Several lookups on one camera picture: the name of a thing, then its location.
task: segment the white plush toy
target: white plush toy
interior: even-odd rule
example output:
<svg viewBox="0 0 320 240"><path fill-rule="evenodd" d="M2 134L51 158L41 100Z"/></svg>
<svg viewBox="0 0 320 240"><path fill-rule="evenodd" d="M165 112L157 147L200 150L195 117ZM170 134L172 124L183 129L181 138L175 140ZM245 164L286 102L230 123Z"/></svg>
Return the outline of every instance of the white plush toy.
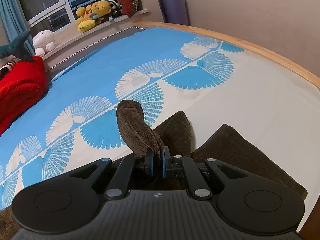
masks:
<svg viewBox="0 0 320 240"><path fill-rule="evenodd" d="M46 30L39 32L33 37L33 46L37 56L43 57L46 52L54 50L54 34L52 31Z"/></svg>

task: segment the panda plush toy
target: panda plush toy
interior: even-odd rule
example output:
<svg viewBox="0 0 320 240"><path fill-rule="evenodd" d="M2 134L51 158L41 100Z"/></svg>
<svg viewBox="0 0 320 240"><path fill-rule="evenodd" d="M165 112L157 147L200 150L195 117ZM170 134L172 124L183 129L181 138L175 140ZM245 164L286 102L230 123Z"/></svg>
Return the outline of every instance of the panda plush toy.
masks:
<svg viewBox="0 0 320 240"><path fill-rule="evenodd" d="M118 0L109 0L111 12L109 14L109 21L122 15L121 7L122 4Z"/></svg>

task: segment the textured plastic surface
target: textured plastic surface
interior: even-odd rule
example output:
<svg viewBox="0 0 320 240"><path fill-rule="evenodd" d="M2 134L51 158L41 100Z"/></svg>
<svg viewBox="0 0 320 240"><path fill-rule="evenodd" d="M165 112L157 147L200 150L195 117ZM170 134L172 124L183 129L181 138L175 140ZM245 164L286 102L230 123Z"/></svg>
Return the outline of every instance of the textured plastic surface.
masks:
<svg viewBox="0 0 320 240"><path fill-rule="evenodd" d="M302 240L295 232L253 236L228 225L208 201L191 199L184 190L137 191L106 202L82 228L61 235L21 229L13 240Z"/></svg>

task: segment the wall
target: wall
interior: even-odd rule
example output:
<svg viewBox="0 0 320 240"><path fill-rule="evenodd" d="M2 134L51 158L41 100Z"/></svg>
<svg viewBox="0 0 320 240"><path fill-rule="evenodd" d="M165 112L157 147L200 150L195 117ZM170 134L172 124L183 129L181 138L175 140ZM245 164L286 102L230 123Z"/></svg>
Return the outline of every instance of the wall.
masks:
<svg viewBox="0 0 320 240"><path fill-rule="evenodd" d="M162 21L157 0L142 0ZM187 0L191 25L263 46L320 77L320 0Z"/></svg>
<svg viewBox="0 0 320 240"><path fill-rule="evenodd" d="M8 44L7 34L5 33L2 21L0 20L0 46Z"/></svg>

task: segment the wooden bed frame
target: wooden bed frame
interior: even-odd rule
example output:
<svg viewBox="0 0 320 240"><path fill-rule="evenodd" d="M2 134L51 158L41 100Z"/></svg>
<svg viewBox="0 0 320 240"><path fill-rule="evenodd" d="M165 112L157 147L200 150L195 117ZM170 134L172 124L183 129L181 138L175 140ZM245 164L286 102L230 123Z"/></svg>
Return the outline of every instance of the wooden bed frame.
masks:
<svg viewBox="0 0 320 240"><path fill-rule="evenodd" d="M310 71L306 70L305 68L301 67L297 63L294 63L293 61L276 54L275 52L265 49L264 47L261 47L259 45L253 44L248 41L244 41L223 33L218 33L215 31L209 31L197 27L191 27L186 25L179 25L179 24L172 24L172 23L162 23L162 22L146 22L146 21L139 21L135 22L135 26L138 27L164 27L169 29L174 29L178 31L185 31L195 34L200 34L204 36L208 36L217 40L228 42L232 45L241 47L243 49L246 49L248 51L254 52L256 54L259 54L273 62L276 62L280 64L281 66L290 69L292 72L295 72L299 76L303 77L304 79L308 80L310 83L315 85L320 90L320 78L311 73Z"/></svg>

